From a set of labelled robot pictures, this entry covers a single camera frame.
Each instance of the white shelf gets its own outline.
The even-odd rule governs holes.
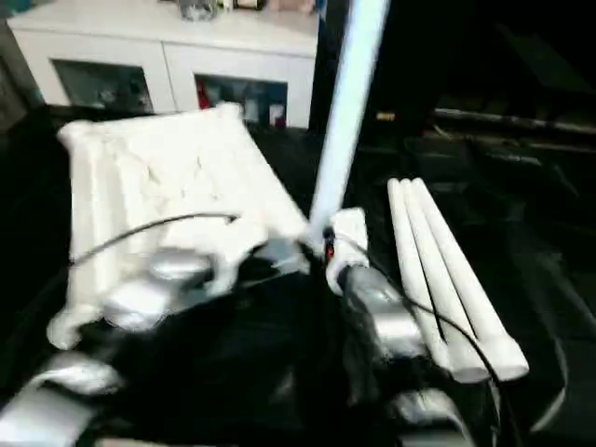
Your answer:
[[[56,0],[9,20],[13,30],[161,41],[315,58],[318,17],[233,11],[209,22],[183,20],[156,0]]]

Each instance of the white plastic tube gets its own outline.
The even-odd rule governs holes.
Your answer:
[[[474,337],[447,267],[440,257],[439,248],[420,209],[409,180],[401,181],[406,210],[410,218],[416,247],[427,277],[428,287],[437,311]],[[453,326],[441,322],[452,365],[452,375],[461,383],[474,383],[488,378],[489,374],[468,339]]]
[[[389,193],[391,220],[393,222],[398,259],[400,260],[401,281],[403,282],[404,291],[411,300],[432,309],[427,281],[413,240],[412,228],[410,227],[406,204],[401,192],[400,181],[397,179],[389,180],[387,191]],[[433,315],[423,310],[415,308],[413,312],[435,363],[450,371],[449,353],[445,342],[440,336],[437,320]]]
[[[413,190],[487,359],[501,380],[527,374],[522,350],[505,330],[426,185],[415,179]]]
[[[390,3],[352,1],[310,211],[309,233],[315,243],[322,243],[324,229],[344,200]]]

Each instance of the glass cabinet door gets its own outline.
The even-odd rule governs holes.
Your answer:
[[[53,61],[72,105],[152,113],[141,67],[81,61]]]
[[[176,110],[159,42],[24,30],[14,35],[48,104]]]
[[[164,50],[178,111],[236,102],[248,122],[308,128],[314,59],[176,44]]]
[[[195,84],[200,109],[220,102],[236,102],[243,107],[245,121],[286,127],[287,83],[195,74]]]

